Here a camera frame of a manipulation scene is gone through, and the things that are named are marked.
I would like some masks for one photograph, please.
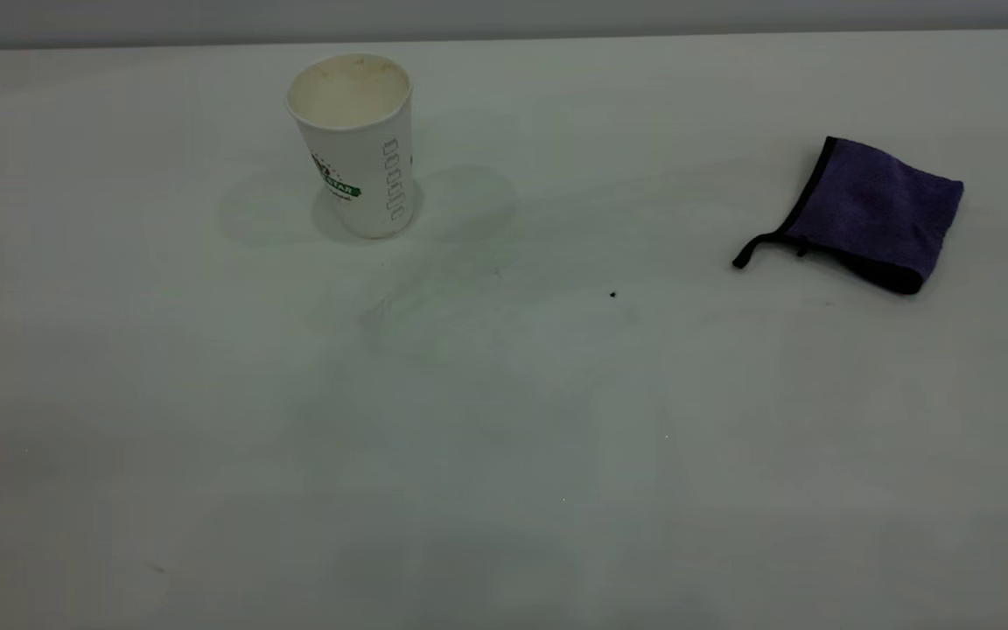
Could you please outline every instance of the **tabletop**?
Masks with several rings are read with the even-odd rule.
[[[353,239],[282,104],[415,82]],[[733,256],[825,136],[935,274]],[[1008,31],[0,51],[0,629],[1008,630]]]

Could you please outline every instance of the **purple microfiber towel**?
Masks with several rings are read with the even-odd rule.
[[[764,242],[835,255],[856,274],[915,294],[935,268],[964,183],[929,175],[865,144],[828,138],[811,179],[775,232],[733,259],[744,268]]]

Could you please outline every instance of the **white paper cup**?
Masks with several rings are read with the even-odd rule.
[[[414,216],[411,79],[367,52],[329,56],[301,71],[287,111],[354,235],[382,239]]]

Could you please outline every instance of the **black trim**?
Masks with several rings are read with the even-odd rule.
[[[807,254],[808,249],[816,251],[821,249],[807,243],[806,239],[800,241],[799,239],[792,238],[792,236],[784,236],[784,232],[788,228],[791,228],[791,226],[794,226],[795,222],[799,219],[800,213],[803,213],[803,208],[806,208],[807,200],[811,199],[811,195],[814,195],[815,187],[820,185],[820,180],[824,178],[824,171],[827,170],[827,164],[832,160],[832,154],[835,152],[837,143],[838,138],[827,137],[827,140],[824,141],[824,152],[818,154],[818,160],[815,161],[815,169],[811,171],[811,176],[808,176],[807,184],[803,187],[803,192],[799,193],[799,200],[796,200],[795,205],[792,206],[792,212],[787,213],[784,223],[781,223],[780,227],[776,228],[775,231],[769,232],[767,235],[754,236],[751,241],[745,243],[745,247],[741,248],[740,254],[737,255],[737,258],[733,259],[734,267],[745,268],[749,260],[753,258],[753,250],[761,243],[791,244],[800,248],[799,255]]]
[[[864,256],[851,254],[851,252],[837,248],[821,246],[818,243],[809,242],[803,236],[785,235],[784,232],[794,226],[796,220],[799,219],[803,208],[806,208],[807,201],[811,199],[811,195],[814,195],[815,188],[820,185],[820,180],[824,178],[824,171],[827,170],[827,164],[832,160],[837,140],[837,138],[829,136],[827,141],[824,142],[824,152],[820,154],[818,161],[815,162],[815,169],[811,171],[811,176],[807,179],[806,186],[803,187],[803,192],[799,193],[799,200],[796,200],[794,207],[792,207],[792,212],[788,213],[787,218],[784,219],[784,223],[781,223],[780,227],[776,228],[775,231],[768,232],[767,235],[754,236],[752,240],[745,243],[745,247],[741,248],[740,254],[737,255],[737,258],[733,259],[733,266],[744,268],[749,263],[749,260],[753,258],[753,250],[761,243],[781,243],[796,248],[796,255],[807,254],[807,251],[818,251],[824,252],[824,254],[835,255],[851,271],[863,276],[869,282],[876,283],[879,286],[899,292],[900,294],[916,294],[920,290],[920,287],[923,286],[924,278],[921,278],[920,274],[917,274],[912,268],[901,267],[899,264],[892,264],[891,262],[881,262],[880,260],[864,258]]]

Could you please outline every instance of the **cup rim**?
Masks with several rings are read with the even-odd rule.
[[[371,123],[356,124],[352,125],[352,127],[326,127],[326,125],[324,124],[312,123],[312,121],[302,118],[302,116],[300,116],[299,113],[295,112],[295,109],[290,107],[290,90],[293,88],[293,84],[295,84],[295,81],[297,81],[297,77],[302,76],[305,71],[308,71],[308,69],[311,69],[319,64],[325,64],[325,61],[329,59],[336,59],[338,56],[352,56],[352,55],[376,56],[376,58],[383,59],[385,61],[388,61],[389,64],[394,64],[395,68],[399,69],[400,72],[403,73],[403,76],[407,78],[407,93],[403,95],[403,100],[399,102],[399,105],[397,105],[395,109],[391,110],[391,113],[388,113],[387,116],[384,116],[381,119],[373,120],[371,121]],[[337,52],[335,53],[335,55],[321,56],[321,58],[312,61],[311,64],[305,65],[305,68],[297,71],[293,76],[293,79],[290,80],[290,85],[287,87],[287,95],[283,97],[282,102],[285,105],[285,108],[287,108],[287,112],[290,112],[290,115],[293,117],[293,119],[295,119],[296,122],[299,124],[304,124],[305,127],[310,127],[312,129],[319,129],[320,131],[328,131],[332,133],[352,133],[354,131],[361,131],[363,129],[368,129],[369,127],[375,127],[375,125],[377,124],[387,123],[388,120],[391,120],[396,116],[400,115],[400,112],[403,111],[403,108],[407,107],[407,103],[409,103],[409,100],[411,100],[411,92],[413,91],[414,91],[414,83],[413,80],[411,80],[411,73],[408,73],[407,69],[404,69],[402,67],[402,64],[399,64],[399,61],[396,61],[395,59],[389,58],[389,56],[381,55],[381,53],[379,52],[371,52],[367,50],[353,50],[349,52]]]

